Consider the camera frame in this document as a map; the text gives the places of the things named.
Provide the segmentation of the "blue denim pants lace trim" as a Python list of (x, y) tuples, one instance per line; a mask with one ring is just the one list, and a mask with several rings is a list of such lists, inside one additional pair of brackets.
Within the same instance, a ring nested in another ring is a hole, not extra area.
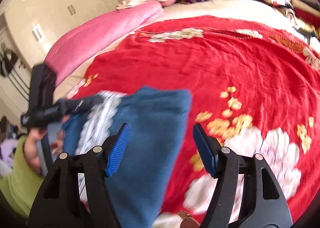
[(184, 140), (191, 94), (143, 87), (132, 95), (101, 91), (100, 96), (101, 104), (65, 123), (50, 125), (49, 140), (53, 142), (63, 131), (63, 150), (79, 155), (101, 145), (127, 123), (129, 143), (106, 185), (122, 227), (151, 227)]

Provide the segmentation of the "pink plush blanket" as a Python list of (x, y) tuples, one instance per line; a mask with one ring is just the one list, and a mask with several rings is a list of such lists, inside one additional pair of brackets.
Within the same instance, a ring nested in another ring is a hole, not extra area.
[(104, 13), (64, 34), (44, 60), (56, 73), (56, 86), (83, 62), (163, 13), (160, 2), (148, 1), (132, 8)]

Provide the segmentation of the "red floral bed sheet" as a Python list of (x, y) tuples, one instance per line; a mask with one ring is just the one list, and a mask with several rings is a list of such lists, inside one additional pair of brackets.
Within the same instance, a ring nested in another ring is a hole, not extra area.
[(295, 225), (319, 191), (319, 53), (285, 31), (212, 16), (142, 27), (97, 56), (68, 97), (104, 103), (73, 117), (83, 154), (131, 129), (105, 180), (122, 227), (206, 221), (212, 195), (224, 227), (261, 211)]

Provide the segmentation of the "pile of folded clothes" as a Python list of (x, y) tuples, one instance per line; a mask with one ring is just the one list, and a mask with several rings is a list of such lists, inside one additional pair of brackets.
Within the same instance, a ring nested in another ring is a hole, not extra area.
[(262, 0), (282, 14), (305, 38), (319, 39), (318, 0)]

